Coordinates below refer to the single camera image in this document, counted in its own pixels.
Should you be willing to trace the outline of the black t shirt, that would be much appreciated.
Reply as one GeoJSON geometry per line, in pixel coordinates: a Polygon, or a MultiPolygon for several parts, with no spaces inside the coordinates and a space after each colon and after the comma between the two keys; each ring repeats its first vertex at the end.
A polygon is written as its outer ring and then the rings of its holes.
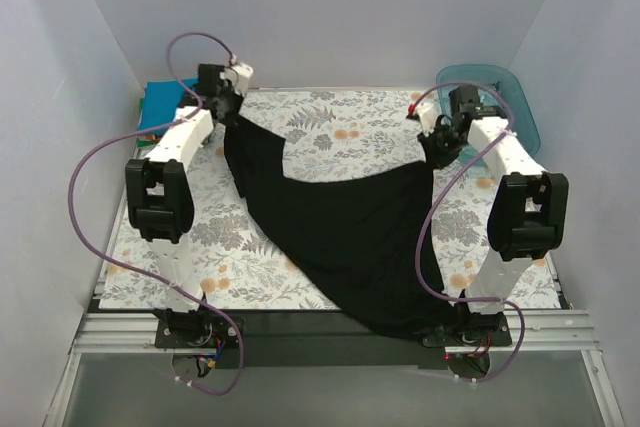
{"type": "Polygon", "coordinates": [[[283,172],[284,138],[240,117],[224,135],[237,191],[260,230],[345,315],[378,335],[414,338],[453,326],[431,240],[415,248],[431,208],[433,171],[417,161],[364,178],[308,183],[283,172]]]}

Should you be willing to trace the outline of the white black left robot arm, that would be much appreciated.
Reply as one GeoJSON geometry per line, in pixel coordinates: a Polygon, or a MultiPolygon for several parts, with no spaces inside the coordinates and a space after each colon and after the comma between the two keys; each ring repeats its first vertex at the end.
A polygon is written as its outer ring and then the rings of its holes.
{"type": "Polygon", "coordinates": [[[129,222],[148,243],[159,275],[169,283],[159,319],[166,323],[166,335],[189,347],[218,349],[235,331],[195,301],[203,291],[191,257],[195,205],[187,171],[216,124],[236,120],[253,73],[240,62],[199,65],[195,86],[183,94],[172,116],[175,125],[145,157],[125,166],[129,222]]]}

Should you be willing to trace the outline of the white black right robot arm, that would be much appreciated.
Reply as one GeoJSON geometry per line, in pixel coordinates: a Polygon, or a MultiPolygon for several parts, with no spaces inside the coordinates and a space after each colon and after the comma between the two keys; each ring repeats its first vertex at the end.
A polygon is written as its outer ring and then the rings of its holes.
{"type": "Polygon", "coordinates": [[[558,248],[564,235],[569,182],[550,173],[525,150],[513,130],[515,116],[499,94],[487,88],[494,104],[482,103],[482,86],[447,83],[450,114],[421,95],[409,109],[419,122],[418,137],[427,161],[437,169],[470,146],[498,180],[487,221],[489,251],[476,278],[450,301],[458,313],[452,327],[426,333],[427,347],[508,345],[504,315],[507,299],[531,264],[558,248]]]}

